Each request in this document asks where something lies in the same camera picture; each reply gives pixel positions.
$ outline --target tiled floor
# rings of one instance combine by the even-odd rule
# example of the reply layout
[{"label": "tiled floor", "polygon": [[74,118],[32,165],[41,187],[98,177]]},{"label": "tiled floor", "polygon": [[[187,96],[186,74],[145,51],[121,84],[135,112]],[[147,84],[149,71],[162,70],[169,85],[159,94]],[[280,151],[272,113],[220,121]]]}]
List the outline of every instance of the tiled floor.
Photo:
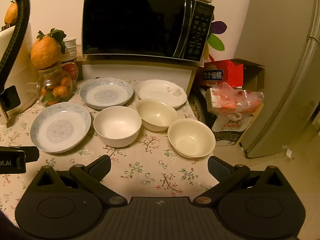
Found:
[{"label": "tiled floor", "polygon": [[214,154],[231,165],[241,163],[251,170],[264,170],[268,165],[278,166],[306,209],[306,219],[298,237],[301,240],[317,240],[320,239],[320,137],[315,127],[308,124],[289,147],[291,158],[279,152],[247,159],[239,145],[216,147]]}]

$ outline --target microwave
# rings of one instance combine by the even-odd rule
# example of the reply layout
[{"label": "microwave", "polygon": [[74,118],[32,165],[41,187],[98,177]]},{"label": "microwave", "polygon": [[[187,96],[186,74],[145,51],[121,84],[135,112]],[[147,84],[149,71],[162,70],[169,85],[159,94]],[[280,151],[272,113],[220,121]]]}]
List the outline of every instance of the microwave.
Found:
[{"label": "microwave", "polygon": [[84,55],[200,61],[214,6],[200,0],[84,0]]}]

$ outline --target jar of oranges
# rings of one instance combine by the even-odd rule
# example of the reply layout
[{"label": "jar of oranges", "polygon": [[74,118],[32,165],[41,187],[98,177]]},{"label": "jar of oranges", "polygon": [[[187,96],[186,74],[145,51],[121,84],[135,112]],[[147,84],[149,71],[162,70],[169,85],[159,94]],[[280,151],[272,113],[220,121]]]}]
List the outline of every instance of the jar of oranges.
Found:
[{"label": "jar of oranges", "polygon": [[46,69],[39,69],[37,87],[39,102],[44,107],[66,102],[72,96],[71,77],[61,67],[61,62]]}]

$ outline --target tablecloth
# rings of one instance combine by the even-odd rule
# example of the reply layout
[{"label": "tablecloth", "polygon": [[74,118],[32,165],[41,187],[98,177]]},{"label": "tablecloth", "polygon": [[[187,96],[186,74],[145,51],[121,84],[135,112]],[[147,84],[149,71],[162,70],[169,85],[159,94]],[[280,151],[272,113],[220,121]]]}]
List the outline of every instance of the tablecloth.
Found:
[{"label": "tablecloth", "polygon": [[[135,80],[128,82],[133,88],[138,84]],[[93,120],[98,111],[88,107],[80,97],[84,83],[81,81],[77,84],[70,102],[85,106]],[[134,108],[136,101],[138,96],[135,92],[125,106]],[[33,145],[30,128],[36,116],[44,109],[35,103],[22,114],[11,117],[7,125],[0,126],[0,145]],[[177,112],[178,118],[195,119],[188,101]],[[0,174],[0,210],[15,222],[16,205],[42,166],[51,165],[57,171],[66,171],[77,163],[88,165],[104,154],[111,157],[112,167],[102,184],[128,201],[133,196],[189,196],[193,199],[218,183],[208,172],[209,156],[195,159],[180,156],[170,144],[167,131],[151,132],[142,126],[135,142],[127,147],[113,148],[100,141],[91,125],[84,140],[72,150],[62,154],[40,151],[37,162],[27,163],[25,174]]]}]

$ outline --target black microwave door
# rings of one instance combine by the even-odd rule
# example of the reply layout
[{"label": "black microwave door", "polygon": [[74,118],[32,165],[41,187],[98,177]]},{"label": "black microwave door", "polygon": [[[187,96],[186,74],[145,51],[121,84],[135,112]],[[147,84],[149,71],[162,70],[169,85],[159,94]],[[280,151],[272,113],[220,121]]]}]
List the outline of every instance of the black microwave door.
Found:
[{"label": "black microwave door", "polygon": [[173,57],[186,0],[84,0],[83,54]]}]

